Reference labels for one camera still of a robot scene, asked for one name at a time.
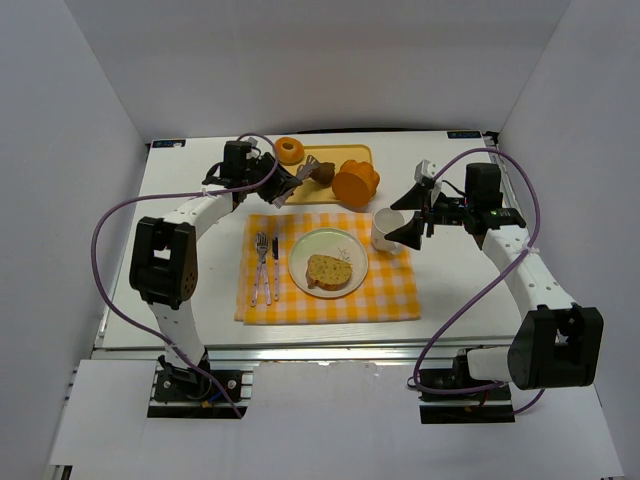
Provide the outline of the yellow plastic tray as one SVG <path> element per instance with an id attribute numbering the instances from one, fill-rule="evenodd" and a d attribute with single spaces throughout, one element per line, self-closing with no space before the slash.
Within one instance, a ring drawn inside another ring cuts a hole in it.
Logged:
<path id="1" fill-rule="evenodd" d="M 289 173 L 296 175 L 298 167 L 305 164 L 309 155 L 321 163 L 333 163 L 336 172 L 348 160 L 373 164 L 371 150 L 364 144 L 306 145 L 302 161 L 295 165 L 285 165 L 284 168 Z M 315 180 L 307 178 L 302 186 L 295 189 L 285 204 L 317 205 L 337 204 L 338 202 L 339 200 L 333 194 L 330 186 L 321 187 Z"/>

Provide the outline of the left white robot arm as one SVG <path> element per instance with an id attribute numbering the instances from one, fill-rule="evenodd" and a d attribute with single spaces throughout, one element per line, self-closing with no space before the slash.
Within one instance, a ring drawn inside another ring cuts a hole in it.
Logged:
<path id="1" fill-rule="evenodd" d="M 302 167 L 291 174 L 271 153 L 257 153 L 252 138 L 228 141 L 223 160 L 202 181 L 205 187 L 221 186 L 222 193 L 201 193 L 163 217 L 138 221 L 129 283 L 157 321 L 165 343 L 162 365 L 185 375 L 206 369 L 206 348 L 191 306 L 198 282 L 198 240 L 247 195 L 255 193 L 280 207 L 307 176 Z"/>

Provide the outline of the large orange bundt cake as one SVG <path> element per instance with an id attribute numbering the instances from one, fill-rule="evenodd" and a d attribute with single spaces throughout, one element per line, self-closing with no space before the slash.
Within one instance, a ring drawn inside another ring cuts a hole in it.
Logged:
<path id="1" fill-rule="evenodd" d="M 371 163 L 347 160 L 334 175 L 331 188 L 341 203 L 360 208 L 375 196 L 379 182 L 380 176 Z"/>

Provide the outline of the white ceramic mug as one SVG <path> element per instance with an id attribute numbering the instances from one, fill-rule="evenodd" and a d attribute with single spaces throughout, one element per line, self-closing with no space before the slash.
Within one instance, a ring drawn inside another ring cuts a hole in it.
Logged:
<path id="1" fill-rule="evenodd" d="M 396 242 L 387 240 L 385 236 L 405 224 L 405 219 L 400 211 L 391 208 L 378 210 L 372 217 L 371 243 L 379 252 L 398 254 L 402 246 Z"/>

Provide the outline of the yellow checkered cloth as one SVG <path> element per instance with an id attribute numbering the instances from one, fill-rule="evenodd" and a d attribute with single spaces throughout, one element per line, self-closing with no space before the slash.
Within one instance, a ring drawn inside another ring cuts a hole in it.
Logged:
<path id="1" fill-rule="evenodd" d="M 407 251 L 379 251 L 366 213 L 248 217 L 234 319 L 245 325 L 412 321 L 421 305 Z"/>

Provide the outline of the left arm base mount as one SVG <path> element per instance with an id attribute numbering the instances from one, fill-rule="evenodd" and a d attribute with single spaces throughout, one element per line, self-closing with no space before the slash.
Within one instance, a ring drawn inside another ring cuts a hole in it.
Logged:
<path id="1" fill-rule="evenodd" d="M 201 386 L 179 383 L 157 368 L 147 408 L 151 419 L 239 420 L 227 401 L 230 398 L 241 415 L 248 408 L 253 374 L 241 370 L 214 370 L 222 389 L 205 379 Z"/>

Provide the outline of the right blue table label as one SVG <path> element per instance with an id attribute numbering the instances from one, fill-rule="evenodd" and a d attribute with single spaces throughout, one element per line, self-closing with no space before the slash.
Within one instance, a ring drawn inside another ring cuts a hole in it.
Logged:
<path id="1" fill-rule="evenodd" d="M 446 132 L 449 139 L 481 139 L 482 134 L 477 130 L 453 130 Z"/>

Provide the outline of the aluminium frame rail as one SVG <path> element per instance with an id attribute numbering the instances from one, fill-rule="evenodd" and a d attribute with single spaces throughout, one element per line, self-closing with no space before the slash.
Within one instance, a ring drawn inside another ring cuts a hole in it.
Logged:
<path id="1" fill-rule="evenodd" d="M 426 360 L 436 365 L 450 365 L 459 350 L 477 346 L 472 341 L 441 340 L 427 353 Z M 262 362 L 310 362 L 322 365 L 360 361 L 380 365 L 413 365 L 423 345 L 410 343 L 364 343 L 328 345 L 285 345 L 255 347 L 207 347 L 212 364 L 250 368 Z M 164 353 L 159 347 L 97 348 L 92 360 L 155 360 Z"/>

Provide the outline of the left blue table label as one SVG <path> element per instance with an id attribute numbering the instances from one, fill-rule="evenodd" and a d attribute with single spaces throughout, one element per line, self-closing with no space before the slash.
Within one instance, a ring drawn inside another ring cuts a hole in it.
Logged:
<path id="1" fill-rule="evenodd" d="M 153 149 L 161 148 L 183 148 L 186 145 L 185 139 L 162 139 L 154 140 L 151 143 Z"/>

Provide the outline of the sliced loaf bread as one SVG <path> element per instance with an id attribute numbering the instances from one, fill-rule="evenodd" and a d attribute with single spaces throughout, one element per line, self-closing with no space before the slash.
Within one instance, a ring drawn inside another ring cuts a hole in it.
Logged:
<path id="1" fill-rule="evenodd" d="M 309 288 L 336 291 L 345 287 L 352 277 L 352 266 L 339 258 L 313 254 L 307 262 L 306 279 Z"/>

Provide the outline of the blue table label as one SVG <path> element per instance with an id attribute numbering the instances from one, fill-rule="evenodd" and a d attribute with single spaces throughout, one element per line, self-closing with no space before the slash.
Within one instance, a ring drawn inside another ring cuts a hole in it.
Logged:
<path id="1" fill-rule="evenodd" d="M 185 139 L 162 139 L 154 140 L 151 143 L 153 149 L 161 148 L 183 148 L 186 145 Z"/>
<path id="2" fill-rule="evenodd" d="M 481 139 L 482 134 L 477 130 L 453 130 L 446 132 L 449 139 Z"/>

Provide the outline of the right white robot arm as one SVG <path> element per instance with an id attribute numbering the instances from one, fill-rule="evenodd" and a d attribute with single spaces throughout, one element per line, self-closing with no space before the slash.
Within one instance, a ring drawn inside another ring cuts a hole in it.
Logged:
<path id="1" fill-rule="evenodd" d="M 582 387 L 596 374 L 604 320 L 594 307 L 580 306 L 548 270 L 530 245 L 526 223 L 503 204 L 501 170 L 495 164 L 466 167 L 464 194 L 442 193 L 436 167 L 424 160 L 415 185 L 393 204 L 413 218 L 387 239 L 418 250 L 435 226 L 461 226 L 493 262 L 514 299 L 522 323 L 508 347 L 476 347 L 460 353 L 441 383 L 424 386 L 460 393 L 496 383 L 521 390 Z"/>

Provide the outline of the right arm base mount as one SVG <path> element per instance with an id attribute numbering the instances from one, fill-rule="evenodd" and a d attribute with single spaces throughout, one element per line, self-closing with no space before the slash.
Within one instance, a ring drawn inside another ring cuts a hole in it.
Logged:
<path id="1" fill-rule="evenodd" d="M 487 380 L 474 380 L 468 368 L 467 349 L 459 349 L 447 367 L 419 370 L 419 385 L 432 390 L 464 390 L 486 387 Z M 472 393 L 419 394 L 423 425 L 471 425 L 513 423 L 515 414 L 508 386 Z"/>

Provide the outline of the pink handled knife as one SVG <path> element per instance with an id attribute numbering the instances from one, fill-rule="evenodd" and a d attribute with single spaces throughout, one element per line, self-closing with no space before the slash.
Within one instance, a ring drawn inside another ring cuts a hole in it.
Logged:
<path id="1" fill-rule="evenodd" d="M 280 275 L 279 275 L 279 228 L 276 225 L 274 228 L 272 240 L 271 240 L 271 252 L 273 260 L 273 299 L 279 301 L 280 297 Z"/>

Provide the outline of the green white ceramic plate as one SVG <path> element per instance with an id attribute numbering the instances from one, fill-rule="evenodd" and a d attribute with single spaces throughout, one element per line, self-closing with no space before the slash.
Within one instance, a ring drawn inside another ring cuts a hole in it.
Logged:
<path id="1" fill-rule="evenodd" d="M 350 267 L 347 281 L 334 282 L 338 288 L 329 289 L 311 279 L 310 260 L 313 255 L 345 262 Z M 295 241 L 288 255 L 289 274 L 296 286 L 320 299 L 337 299 L 358 289 L 368 273 L 368 255 L 363 244 L 352 234 L 336 228 L 318 228 Z"/>

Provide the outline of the brown chocolate muffin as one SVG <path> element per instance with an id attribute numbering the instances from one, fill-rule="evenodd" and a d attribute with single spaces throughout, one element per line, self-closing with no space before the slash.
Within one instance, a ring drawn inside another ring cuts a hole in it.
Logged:
<path id="1" fill-rule="evenodd" d="M 310 174 L 310 178 L 321 186 L 328 186 L 335 176 L 335 164 L 330 162 L 320 163 Z"/>

